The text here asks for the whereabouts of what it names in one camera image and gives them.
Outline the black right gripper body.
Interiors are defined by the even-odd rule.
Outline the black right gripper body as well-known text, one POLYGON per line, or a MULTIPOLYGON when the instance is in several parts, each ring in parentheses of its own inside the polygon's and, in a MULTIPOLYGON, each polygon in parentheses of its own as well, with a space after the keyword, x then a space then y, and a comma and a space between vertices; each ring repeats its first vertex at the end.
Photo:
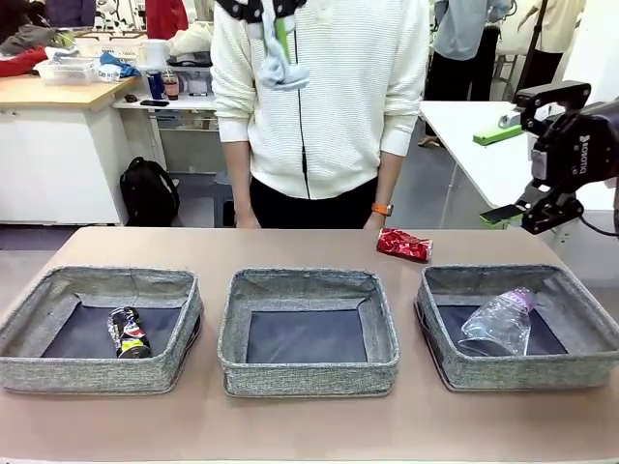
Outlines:
POLYGON ((618 101, 597 102, 545 125, 531 150, 534 180, 577 191, 618 175, 618 101))

